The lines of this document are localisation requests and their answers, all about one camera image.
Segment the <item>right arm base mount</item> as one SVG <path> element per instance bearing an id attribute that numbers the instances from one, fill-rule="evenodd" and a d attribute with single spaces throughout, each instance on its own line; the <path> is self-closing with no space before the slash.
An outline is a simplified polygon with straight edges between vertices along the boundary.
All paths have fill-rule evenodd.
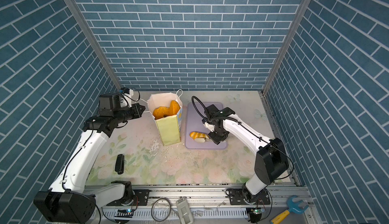
<path id="1" fill-rule="evenodd" d="M 270 205 L 269 194 L 266 189 L 252 195 L 244 188 L 228 188 L 225 190 L 230 205 Z"/>

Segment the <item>black small remote box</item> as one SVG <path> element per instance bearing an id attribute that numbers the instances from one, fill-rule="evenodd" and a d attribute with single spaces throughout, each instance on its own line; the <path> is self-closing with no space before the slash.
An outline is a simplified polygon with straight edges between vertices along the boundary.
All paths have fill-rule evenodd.
<path id="1" fill-rule="evenodd" d="M 124 173 L 125 170 L 125 156 L 123 154 L 119 154 L 116 158 L 114 171 L 121 175 Z"/>

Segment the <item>grey handheld device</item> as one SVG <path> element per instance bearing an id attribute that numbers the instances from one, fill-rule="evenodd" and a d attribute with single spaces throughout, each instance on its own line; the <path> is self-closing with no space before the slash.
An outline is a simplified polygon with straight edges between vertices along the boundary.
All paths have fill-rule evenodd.
<path id="1" fill-rule="evenodd" d="M 178 217 L 181 224 L 193 224 L 194 217 L 189 207 L 186 197 L 182 197 L 176 201 Z"/>

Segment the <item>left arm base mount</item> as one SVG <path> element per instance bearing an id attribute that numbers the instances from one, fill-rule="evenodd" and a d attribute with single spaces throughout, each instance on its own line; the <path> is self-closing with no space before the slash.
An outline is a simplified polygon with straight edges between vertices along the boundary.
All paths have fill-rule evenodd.
<path id="1" fill-rule="evenodd" d="M 125 194 L 121 199 L 107 204 L 107 206 L 146 206 L 149 194 L 150 190 L 148 189 L 135 189 L 131 193 Z"/>

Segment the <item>oval seeded loaf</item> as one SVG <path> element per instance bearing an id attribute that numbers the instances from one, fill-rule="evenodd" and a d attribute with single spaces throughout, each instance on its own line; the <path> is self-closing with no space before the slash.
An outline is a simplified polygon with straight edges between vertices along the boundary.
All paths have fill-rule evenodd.
<path id="1" fill-rule="evenodd" d="M 176 100 L 172 100 L 170 102 L 170 107 L 169 107 L 169 116 L 176 115 L 180 110 L 180 105 Z"/>

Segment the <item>braided ring bread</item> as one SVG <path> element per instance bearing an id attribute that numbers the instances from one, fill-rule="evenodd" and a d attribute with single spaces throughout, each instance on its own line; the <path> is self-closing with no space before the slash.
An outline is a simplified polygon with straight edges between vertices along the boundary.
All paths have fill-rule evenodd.
<path id="1" fill-rule="evenodd" d="M 164 106 L 158 107 L 153 111 L 153 116 L 154 116 L 155 120 L 159 120 L 161 118 L 165 118 L 165 117 L 168 117 L 170 115 L 171 115 L 170 108 L 164 107 Z"/>

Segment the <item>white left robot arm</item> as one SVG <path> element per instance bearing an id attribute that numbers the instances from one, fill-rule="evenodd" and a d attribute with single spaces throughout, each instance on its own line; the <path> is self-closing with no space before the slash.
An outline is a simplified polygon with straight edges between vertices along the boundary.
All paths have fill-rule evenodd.
<path id="1" fill-rule="evenodd" d="M 123 206 L 134 203 L 130 182 L 114 181 L 106 187 L 86 194 L 85 184 L 102 147 L 120 124 L 138 119 L 145 106 L 131 98 L 134 90 L 123 87 L 118 92 L 99 96 L 99 109 L 84 123 L 79 142 L 70 160 L 46 191 L 39 191 L 33 203 L 49 222 L 85 224 L 95 211 L 114 201 Z"/>

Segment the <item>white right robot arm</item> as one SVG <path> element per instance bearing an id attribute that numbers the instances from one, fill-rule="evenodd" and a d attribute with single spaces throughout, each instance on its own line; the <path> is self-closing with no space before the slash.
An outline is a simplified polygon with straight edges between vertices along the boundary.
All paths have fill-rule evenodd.
<path id="1" fill-rule="evenodd" d="M 215 144 L 232 134 L 255 155 L 254 175 L 243 184 L 242 196 L 249 204 L 256 202 L 258 194 L 289 168 L 284 143 L 260 134 L 228 107 L 219 110 L 212 104 L 204 108 L 204 113 L 202 122 L 210 130 L 208 136 Z"/>

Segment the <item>blue yellow toy wrench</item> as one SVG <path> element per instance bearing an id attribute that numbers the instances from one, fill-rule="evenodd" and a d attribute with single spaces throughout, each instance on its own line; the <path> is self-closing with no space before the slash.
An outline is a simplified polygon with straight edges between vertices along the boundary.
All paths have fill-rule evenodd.
<path id="1" fill-rule="evenodd" d="M 280 224 L 289 214 L 291 214 L 291 213 L 303 214 L 308 209 L 308 207 L 309 207 L 308 205 L 301 208 L 299 205 L 301 203 L 303 203 L 304 201 L 300 200 L 298 202 L 294 202 L 295 198 L 297 198 L 297 195 L 293 195 L 293 196 L 288 198 L 288 200 L 287 200 L 288 209 L 285 210 L 284 212 L 282 212 L 281 214 L 277 215 L 276 217 L 274 217 L 270 221 L 271 224 Z"/>

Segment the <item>white paper gift bag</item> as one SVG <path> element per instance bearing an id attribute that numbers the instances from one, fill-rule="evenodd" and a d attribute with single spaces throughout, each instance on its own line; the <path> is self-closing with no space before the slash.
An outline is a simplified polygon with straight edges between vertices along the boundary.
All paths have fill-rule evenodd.
<path id="1" fill-rule="evenodd" d="M 152 94 L 146 102 L 148 112 L 152 115 L 158 132 L 160 134 L 163 145 L 173 145 L 181 142 L 181 123 L 182 123 L 182 113 L 183 113 L 183 103 L 181 101 L 181 96 L 183 90 L 179 89 L 177 92 L 165 92 L 165 93 L 155 93 Z M 161 106 L 170 107 L 170 102 L 176 100 L 180 105 L 180 110 L 176 115 L 168 116 L 155 120 L 153 116 L 153 111 Z"/>

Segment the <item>striped long bun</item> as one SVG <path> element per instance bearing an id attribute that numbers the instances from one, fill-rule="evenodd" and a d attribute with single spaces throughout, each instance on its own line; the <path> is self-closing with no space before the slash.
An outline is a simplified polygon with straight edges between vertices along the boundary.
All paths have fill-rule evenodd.
<path id="1" fill-rule="evenodd" d="M 211 139 L 209 136 L 205 133 L 200 133 L 200 132 L 191 132 L 189 136 L 198 143 L 204 143 L 206 141 L 210 141 Z"/>

